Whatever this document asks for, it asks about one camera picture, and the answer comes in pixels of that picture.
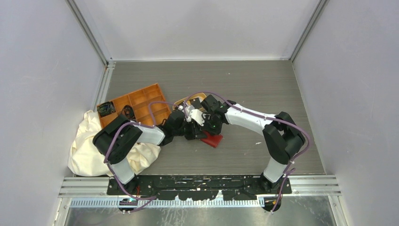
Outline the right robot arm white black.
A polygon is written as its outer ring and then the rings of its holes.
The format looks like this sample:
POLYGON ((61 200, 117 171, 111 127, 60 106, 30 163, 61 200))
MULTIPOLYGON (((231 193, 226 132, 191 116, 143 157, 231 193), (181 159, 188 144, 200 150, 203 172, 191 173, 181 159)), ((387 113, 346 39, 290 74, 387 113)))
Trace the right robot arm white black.
POLYGON ((264 137, 270 159, 260 176, 260 186, 266 193, 275 192, 288 165, 305 145, 305 137, 291 116, 286 112, 257 112, 229 100, 222 103, 212 95, 201 106, 207 113, 202 128, 211 135, 220 134, 223 124, 231 124, 264 137))

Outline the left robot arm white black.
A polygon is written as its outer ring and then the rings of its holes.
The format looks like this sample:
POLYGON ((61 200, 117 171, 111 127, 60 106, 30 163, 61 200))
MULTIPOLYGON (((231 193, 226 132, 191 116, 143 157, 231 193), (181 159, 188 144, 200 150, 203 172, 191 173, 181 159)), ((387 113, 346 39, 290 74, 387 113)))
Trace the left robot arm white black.
POLYGON ((136 173, 131 169, 127 155, 135 144, 164 146, 177 136, 187 140, 206 138, 201 130, 204 124, 205 117, 198 109, 188 114, 183 110, 174 110, 161 124, 153 126, 131 121, 121 114, 94 136, 93 145, 104 156, 104 163, 119 180, 119 189, 125 194, 132 194, 137 188, 134 179, 136 173))

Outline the red leather card holder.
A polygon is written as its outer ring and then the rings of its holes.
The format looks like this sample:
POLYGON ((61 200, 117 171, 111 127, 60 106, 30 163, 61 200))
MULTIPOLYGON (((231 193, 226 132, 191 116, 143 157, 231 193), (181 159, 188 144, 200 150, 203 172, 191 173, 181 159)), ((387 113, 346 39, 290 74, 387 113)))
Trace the red leather card holder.
POLYGON ((216 148, 223 139, 222 135, 211 135, 206 131, 203 132, 206 135, 206 137, 201 138, 200 140, 213 148, 216 148))

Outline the tan oval tray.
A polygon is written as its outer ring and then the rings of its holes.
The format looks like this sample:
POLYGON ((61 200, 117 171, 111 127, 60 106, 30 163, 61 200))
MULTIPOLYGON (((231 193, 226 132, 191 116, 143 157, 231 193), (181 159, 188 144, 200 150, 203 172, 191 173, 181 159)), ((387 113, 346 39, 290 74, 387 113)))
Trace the tan oval tray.
MULTIPOLYGON (((177 110, 177 107, 178 107, 179 105, 183 105, 183 106, 184 106, 184 110, 183 110, 182 112, 183 112, 183 113, 186 113, 186 112, 185 112, 186 108, 188 108, 189 106, 192 106, 192 105, 190 104, 189 100, 190 100, 190 99, 193 99, 193 98, 197 98, 197 97, 200 98, 201 103, 202 103, 202 101, 207 97, 207 95, 206 95, 204 92, 199 92, 199 93, 193 94, 193 95, 191 95, 191 96, 189 96, 189 97, 184 97, 184 98, 182 98, 182 99, 180 99, 180 100, 174 102, 174 104, 175 104, 176 106, 174 106, 174 105, 172 106, 172 107, 173 107, 172 112, 176 111, 176 110, 177 110)), ((202 111, 202 112, 205 112, 205 109, 204 109, 203 107, 201 107, 199 110, 202 111)))

